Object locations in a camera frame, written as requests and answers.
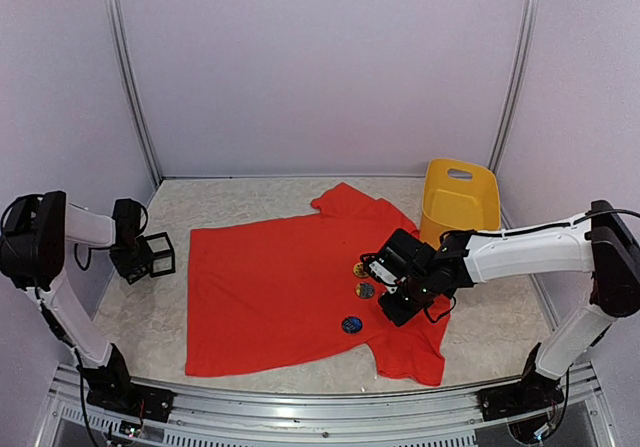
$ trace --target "round badge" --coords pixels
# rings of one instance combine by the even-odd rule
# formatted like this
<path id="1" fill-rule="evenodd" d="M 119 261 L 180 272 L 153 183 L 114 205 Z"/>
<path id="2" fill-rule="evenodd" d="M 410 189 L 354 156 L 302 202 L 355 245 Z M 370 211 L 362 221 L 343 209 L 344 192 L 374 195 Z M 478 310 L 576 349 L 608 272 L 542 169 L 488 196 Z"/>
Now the round badge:
<path id="1" fill-rule="evenodd" d="M 357 334 L 362 330 L 362 320 L 358 317 L 347 317 L 342 321 L 342 330 L 347 334 Z"/>
<path id="2" fill-rule="evenodd" d="M 358 262 L 353 266 L 353 273 L 359 279 L 366 279 L 367 277 L 369 277 L 369 274 L 364 271 L 364 265 L 362 264 L 362 262 Z"/>
<path id="3" fill-rule="evenodd" d="M 368 282 L 360 282 L 356 287 L 356 295 L 361 299 L 370 299 L 376 293 L 376 289 Z"/>

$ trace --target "red shirt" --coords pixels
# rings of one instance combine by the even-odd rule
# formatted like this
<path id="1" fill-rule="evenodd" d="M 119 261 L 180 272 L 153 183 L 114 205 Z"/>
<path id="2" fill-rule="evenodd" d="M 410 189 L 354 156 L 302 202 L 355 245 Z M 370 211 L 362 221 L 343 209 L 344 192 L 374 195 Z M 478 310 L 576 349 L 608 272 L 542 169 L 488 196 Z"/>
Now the red shirt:
<path id="1" fill-rule="evenodd" d="M 347 184 L 311 203 L 320 213 L 191 233 L 187 375 L 217 377 L 300 364 L 367 343 L 378 372 L 437 386 L 448 316 L 419 313 L 396 327 L 377 299 L 386 289 L 358 279 L 360 254 L 377 252 L 397 228 L 415 225 L 386 200 Z M 361 299 L 359 282 L 376 289 Z M 436 299 L 433 318 L 449 308 Z M 357 334 L 342 330 L 362 319 Z"/>

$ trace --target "yellow bin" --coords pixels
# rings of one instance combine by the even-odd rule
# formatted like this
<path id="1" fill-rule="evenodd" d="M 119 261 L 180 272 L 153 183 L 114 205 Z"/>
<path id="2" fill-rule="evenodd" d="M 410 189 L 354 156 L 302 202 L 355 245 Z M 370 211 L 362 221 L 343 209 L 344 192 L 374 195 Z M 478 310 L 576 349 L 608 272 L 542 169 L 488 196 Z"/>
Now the yellow bin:
<path id="1" fill-rule="evenodd" d="M 420 240 L 434 248 L 447 230 L 500 228 L 500 194 L 495 175 L 479 165 L 434 159 L 427 169 Z"/>

